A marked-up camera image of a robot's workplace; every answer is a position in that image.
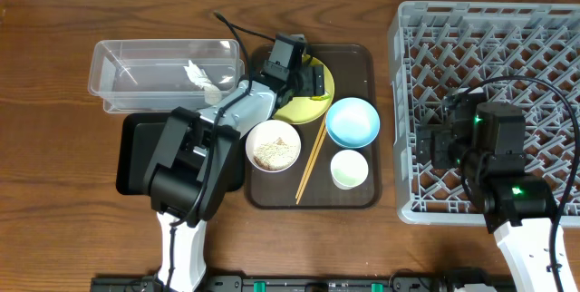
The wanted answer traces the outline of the white bowl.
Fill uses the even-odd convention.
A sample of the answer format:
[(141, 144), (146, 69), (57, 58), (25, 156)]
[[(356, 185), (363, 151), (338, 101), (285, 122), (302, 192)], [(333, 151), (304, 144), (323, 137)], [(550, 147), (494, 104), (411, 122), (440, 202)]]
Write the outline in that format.
[(254, 151), (255, 149), (263, 143), (276, 141), (281, 138), (286, 143), (296, 144), (299, 147), (299, 154), (301, 151), (301, 139), (297, 130), (290, 124), (282, 122), (279, 120), (268, 120), (259, 123), (255, 126), (247, 136), (246, 139), (246, 155), (248, 160), (258, 169), (266, 172), (280, 172), (289, 169), (295, 161), (298, 159), (297, 155), (295, 161), (288, 168), (277, 171), (264, 170), (260, 168), (254, 161)]

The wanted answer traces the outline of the yellow green snack wrapper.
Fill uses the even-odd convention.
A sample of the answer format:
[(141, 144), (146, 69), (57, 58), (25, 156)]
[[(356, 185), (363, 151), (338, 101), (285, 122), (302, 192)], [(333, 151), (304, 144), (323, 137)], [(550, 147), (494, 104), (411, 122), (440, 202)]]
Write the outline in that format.
[(332, 95), (325, 94), (322, 96), (312, 96), (312, 97), (310, 97), (310, 100), (312, 100), (312, 101), (324, 101), (324, 100), (330, 99), (331, 97), (332, 97)]

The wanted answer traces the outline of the rice and nuts leftovers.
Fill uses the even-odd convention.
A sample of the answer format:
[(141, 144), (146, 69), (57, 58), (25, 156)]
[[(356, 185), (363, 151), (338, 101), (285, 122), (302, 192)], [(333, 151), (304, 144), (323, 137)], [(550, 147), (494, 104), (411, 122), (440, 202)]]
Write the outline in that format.
[(277, 171), (292, 165), (298, 154), (298, 145), (286, 143), (278, 138), (276, 141), (258, 146), (254, 151), (253, 159), (260, 168)]

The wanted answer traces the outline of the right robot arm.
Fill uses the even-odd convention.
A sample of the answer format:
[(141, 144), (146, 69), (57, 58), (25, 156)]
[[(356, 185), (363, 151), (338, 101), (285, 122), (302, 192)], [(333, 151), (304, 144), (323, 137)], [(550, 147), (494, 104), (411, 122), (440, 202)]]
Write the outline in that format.
[(457, 169), (469, 201), (510, 269), (518, 291), (574, 291), (557, 205), (549, 184), (526, 172), (525, 114), (490, 102), (481, 89), (460, 89), (443, 101), (449, 118), (417, 130), (418, 161)]

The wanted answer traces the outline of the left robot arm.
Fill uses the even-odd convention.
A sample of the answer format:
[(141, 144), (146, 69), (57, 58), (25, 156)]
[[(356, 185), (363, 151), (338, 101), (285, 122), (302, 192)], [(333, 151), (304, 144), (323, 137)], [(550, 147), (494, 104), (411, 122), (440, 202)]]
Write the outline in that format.
[(217, 104), (171, 112), (141, 183), (162, 232), (155, 290), (197, 289), (206, 274), (207, 223), (224, 198), (241, 140), (293, 99), (328, 94), (329, 72), (313, 57), (290, 64), (268, 59)]

